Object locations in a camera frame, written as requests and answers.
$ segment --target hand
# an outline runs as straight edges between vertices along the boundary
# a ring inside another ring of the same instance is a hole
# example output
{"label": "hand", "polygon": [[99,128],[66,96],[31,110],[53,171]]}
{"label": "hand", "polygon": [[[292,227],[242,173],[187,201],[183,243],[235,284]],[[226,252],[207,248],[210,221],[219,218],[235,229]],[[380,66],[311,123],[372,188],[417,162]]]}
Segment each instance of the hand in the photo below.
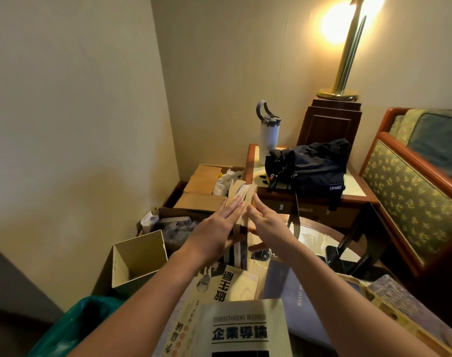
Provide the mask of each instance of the hand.
{"label": "hand", "polygon": [[263,242],[250,246],[249,250],[254,252],[271,248],[274,252],[280,254],[284,243],[294,243],[297,239],[284,222],[283,214],[277,214],[274,210],[268,208],[261,202],[257,194],[254,194],[253,201],[256,208],[247,206],[247,215],[254,222],[255,228],[249,228],[249,231],[258,235]]}
{"label": "hand", "polygon": [[198,224],[180,249],[195,258],[200,267],[213,264],[226,249],[241,240],[242,236],[229,236],[229,233],[244,210],[244,201],[238,196],[227,207],[226,202],[224,198],[218,210]]}

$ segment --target backpack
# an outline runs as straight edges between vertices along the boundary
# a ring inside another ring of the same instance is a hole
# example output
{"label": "backpack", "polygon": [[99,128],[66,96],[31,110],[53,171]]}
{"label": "backpack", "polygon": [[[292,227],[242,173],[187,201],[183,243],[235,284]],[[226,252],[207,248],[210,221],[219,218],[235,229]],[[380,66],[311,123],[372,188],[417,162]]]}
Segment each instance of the backpack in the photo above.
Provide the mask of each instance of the backpack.
{"label": "backpack", "polygon": [[345,190],[343,175],[351,151],[347,139],[312,143],[283,150],[271,150],[265,158],[269,190],[278,182],[287,184],[298,198],[329,198],[329,210],[336,210]]}

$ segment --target green plastic bag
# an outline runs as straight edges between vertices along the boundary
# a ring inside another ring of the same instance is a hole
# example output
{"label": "green plastic bag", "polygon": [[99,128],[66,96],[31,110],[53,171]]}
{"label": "green plastic bag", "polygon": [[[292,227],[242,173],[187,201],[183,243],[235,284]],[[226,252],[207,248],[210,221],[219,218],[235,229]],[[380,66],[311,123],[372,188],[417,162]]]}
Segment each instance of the green plastic bag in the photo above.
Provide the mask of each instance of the green plastic bag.
{"label": "green plastic bag", "polygon": [[56,322],[27,357],[64,357],[107,319],[124,300],[91,296],[81,299]]}

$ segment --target white water bottle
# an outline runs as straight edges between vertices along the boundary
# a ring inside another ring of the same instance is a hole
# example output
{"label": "white water bottle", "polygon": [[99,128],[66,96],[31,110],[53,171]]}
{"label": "white water bottle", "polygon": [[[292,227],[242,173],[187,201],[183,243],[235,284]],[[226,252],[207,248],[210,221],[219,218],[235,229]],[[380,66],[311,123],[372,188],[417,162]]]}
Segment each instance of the white water bottle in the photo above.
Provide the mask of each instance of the white water bottle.
{"label": "white water bottle", "polygon": [[[266,115],[261,114],[261,107],[264,105]],[[256,107],[256,114],[261,120],[261,130],[259,132],[259,163],[265,164],[265,157],[270,155],[269,151],[277,148],[277,138],[279,137],[279,126],[281,118],[271,113],[267,108],[265,100],[261,100]]]}

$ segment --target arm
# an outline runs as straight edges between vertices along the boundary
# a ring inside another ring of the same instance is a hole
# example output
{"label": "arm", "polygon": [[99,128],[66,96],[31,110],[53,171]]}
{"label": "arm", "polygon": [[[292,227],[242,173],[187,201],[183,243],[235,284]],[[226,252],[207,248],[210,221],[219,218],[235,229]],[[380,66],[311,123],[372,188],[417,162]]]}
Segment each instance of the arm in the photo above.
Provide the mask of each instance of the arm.
{"label": "arm", "polygon": [[151,356],[180,300],[199,269],[215,262],[238,240],[229,238],[244,202],[237,198],[202,221],[184,246],[114,314],[87,336],[69,357]]}
{"label": "arm", "polygon": [[248,206],[247,214],[257,234],[292,268],[340,356],[436,356],[295,239],[257,195],[253,199],[257,209]]}

